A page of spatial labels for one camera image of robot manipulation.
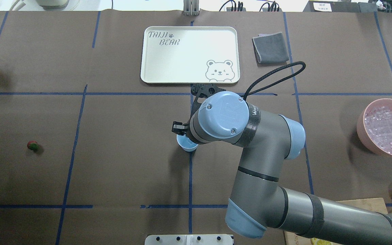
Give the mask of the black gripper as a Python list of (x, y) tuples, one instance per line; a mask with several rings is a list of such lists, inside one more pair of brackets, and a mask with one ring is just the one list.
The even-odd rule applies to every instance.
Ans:
[(188, 122), (185, 124), (179, 121), (173, 121), (172, 124), (172, 132), (175, 134), (185, 134), (192, 135), (193, 134), (193, 118), (190, 118)]

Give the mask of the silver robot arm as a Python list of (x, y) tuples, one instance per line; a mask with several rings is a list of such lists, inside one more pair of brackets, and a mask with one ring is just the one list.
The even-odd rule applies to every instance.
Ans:
[(305, 125), (223, 91), (194, 106), (189, 208), (227, 207), (235, 233), (261, 238), (281, 229), (346, 245), (392, 245), (392, 213), (328, 197), (364, 197), (392, 177), (391, 160), (364, 152), (372, 97), (305, 96)]

